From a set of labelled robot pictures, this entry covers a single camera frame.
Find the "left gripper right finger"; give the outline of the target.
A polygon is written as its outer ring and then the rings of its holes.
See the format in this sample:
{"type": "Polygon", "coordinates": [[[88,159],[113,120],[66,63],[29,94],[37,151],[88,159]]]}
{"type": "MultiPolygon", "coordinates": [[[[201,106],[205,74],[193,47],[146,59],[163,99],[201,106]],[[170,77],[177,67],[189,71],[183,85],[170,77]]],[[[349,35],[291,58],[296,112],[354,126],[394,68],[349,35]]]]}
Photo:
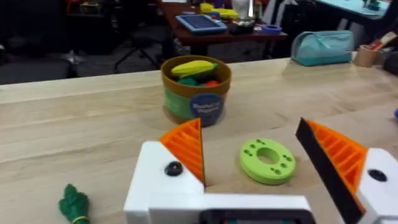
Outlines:
{"type": "Polygon", "coordinates": [[[397,223],[397,160],[302,118],[296,138],[348,224],[397,223]]]}

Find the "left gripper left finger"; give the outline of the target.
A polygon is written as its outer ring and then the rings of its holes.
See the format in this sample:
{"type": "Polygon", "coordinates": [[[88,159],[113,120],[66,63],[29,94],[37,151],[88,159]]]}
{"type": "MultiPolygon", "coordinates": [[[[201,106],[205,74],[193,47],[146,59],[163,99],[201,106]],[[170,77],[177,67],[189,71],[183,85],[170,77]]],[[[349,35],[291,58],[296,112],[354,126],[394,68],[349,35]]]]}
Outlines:
{"type": "Polygon", "coordinates": [[[142,144],[124,203],[128,223],[196,223],[190,208],[204,194],[200,119],[187,121],[142,144]]]}

